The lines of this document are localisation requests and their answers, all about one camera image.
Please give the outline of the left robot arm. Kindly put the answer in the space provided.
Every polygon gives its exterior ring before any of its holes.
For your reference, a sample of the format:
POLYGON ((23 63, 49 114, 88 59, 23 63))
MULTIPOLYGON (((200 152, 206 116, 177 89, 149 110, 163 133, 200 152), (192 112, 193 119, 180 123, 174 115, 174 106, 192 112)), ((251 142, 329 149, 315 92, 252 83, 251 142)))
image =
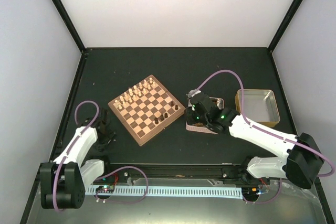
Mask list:
POLYGON ((78 209, 85 191, 98 178, 108 181, 113 169, 108 158, 100 156, 112 142, 107 109, 97 118, 87 118, 76 129, 64 151, 52 162, 40 166, 40 202, 44 209, 78 209))

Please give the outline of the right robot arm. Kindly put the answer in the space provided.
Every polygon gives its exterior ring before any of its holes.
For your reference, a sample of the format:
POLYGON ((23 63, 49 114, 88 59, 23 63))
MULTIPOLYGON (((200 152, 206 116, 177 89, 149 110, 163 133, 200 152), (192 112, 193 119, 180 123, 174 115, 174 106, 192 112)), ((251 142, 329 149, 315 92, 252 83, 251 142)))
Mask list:
POLYGON ((214 133, 240 138, 274 155, 250 158, 247 165, 238 171, 243 183, 250 184, 256 178, 283 178, 300 188, 311 189, 324 163, 311 135, 283 133, 250 120, 234 109, 221 109, 200 90, 187 97, 185 113, 188 123, 199 123, 214 133))

